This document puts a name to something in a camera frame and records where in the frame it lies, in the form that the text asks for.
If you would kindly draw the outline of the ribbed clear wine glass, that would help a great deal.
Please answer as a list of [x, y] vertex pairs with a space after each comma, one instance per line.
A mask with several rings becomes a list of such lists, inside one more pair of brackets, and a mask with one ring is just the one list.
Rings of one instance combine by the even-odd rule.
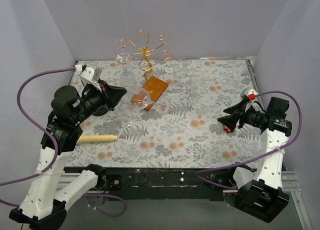
[[131, 63], [122, 65], [122, 73], [120, 74], [119, 81], [122, 87], [134, 87], [136, 85], [136, 77], [133, 73]]

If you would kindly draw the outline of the round clear wine glass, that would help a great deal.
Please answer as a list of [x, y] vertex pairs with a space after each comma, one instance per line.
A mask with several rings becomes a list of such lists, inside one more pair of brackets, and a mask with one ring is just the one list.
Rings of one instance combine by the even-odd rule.
[[126, 50], [128, 49], [127, 47], [127, 40], [125, 39], [120, 39], [117, 38], [114, 41], [114, 46], [121, 50], [121, 52], [119, 54], [117, 54], [115, 61], [119, 64], [119, 65], [127, 65], [132, 61], [132, 56], [130, 53], [126, 52]]

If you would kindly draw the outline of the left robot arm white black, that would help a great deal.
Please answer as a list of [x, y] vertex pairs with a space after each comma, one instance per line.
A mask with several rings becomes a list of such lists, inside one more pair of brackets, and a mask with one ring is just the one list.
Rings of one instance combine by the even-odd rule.
[[102, 116], [114, 110], [126, 94], [124, 87], [98, 80], [98, 86], [87, 84], [82, 93], [71, 85], [56, 90], [52, 112], [41, 140], [36, 177], [23, 202], [9, 214], [17, 223], [28, 224], [31, 230], [57, 230], [70, 207], [88, 190], [106, 186], [105, 170], [89, 164], [62, 190], [57, 186], [64, 168], [83, 133], [81, 124], [90, 116]]

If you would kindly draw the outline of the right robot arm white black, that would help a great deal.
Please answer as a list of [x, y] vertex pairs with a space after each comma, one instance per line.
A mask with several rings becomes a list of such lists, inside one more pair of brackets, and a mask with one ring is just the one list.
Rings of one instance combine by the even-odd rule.
[[237, 166], [226, 176], [227, 185], [238, 189], [234, 207], [266, 223], [270, 223], [288, 205], [281, 178], [285, 144], [292, 133], [292, 123], [286, 120], [290, 104], [272, 97], [265, 111], [254, 109], [253, 101], [244, 97], [238, 104], [224, 110], [218, 118], [225, 131], [250, 125], [260, 129], [261, 154], [256, 170]]

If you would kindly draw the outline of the red owl toy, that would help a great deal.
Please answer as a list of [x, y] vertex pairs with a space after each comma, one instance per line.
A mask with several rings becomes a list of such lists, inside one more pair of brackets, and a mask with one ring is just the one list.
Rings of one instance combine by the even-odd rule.
[[228, 128], [226, 125], [224, 125], [223, 126], [223, 130], [226, 132], [226, 133], [232, 133], [233, 131], [230, 129], [230, 128]]

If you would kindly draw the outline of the microphone on black stand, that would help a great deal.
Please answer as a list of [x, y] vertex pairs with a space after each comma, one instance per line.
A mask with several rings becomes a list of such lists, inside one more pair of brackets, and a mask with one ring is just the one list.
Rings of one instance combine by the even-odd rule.
[[99, 110], [97, 110], [95, 113], [92, 115], [95, 117], [101, 117], [105, 115], [109, 110], [107, 108], [101, 107]]

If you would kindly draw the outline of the wooden pestle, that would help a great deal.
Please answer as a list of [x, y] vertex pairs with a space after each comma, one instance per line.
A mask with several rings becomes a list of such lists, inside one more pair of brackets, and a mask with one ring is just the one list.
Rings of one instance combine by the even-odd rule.
[[117, 135], [81, 135], [80, 138], [77, 140], [77, 144], [105, 143], [114, 142], [117, 140]]

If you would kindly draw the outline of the floral patterned table mat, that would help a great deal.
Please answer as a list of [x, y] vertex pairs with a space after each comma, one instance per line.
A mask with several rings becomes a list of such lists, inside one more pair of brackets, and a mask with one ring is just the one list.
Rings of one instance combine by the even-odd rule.
[[195, 102], [189, 101], [189, 75], [178, 79], [173, 60], [152, 64], [154, 76], [169, 85], [160, 97], [168, 111], [159, 113], [155, 106], [149, 110], [127, 108], [126, 120], [114, 112], [91, 116], [81, 124], [85, 135], [115, 135], [118, 139], [77, 145], [68, 167], [210, 168], [259, 155], [259, 129], [245, 125], [226, 133], [217, 121], [224, 109], [240, 101], [242, 90], [254, 87], [247, 60], [188, 60], [189, 73], [200, 70], [204, 74]]

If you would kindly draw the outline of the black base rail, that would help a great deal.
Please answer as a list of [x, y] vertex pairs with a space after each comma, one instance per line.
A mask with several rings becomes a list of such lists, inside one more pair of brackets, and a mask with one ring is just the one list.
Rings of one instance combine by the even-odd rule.
[[200, 178], [200, 168], [106, 167], [106, 180], [90, 194], [109, 194], [124, 200], [225, 200], [233, 190], [213, 186]]

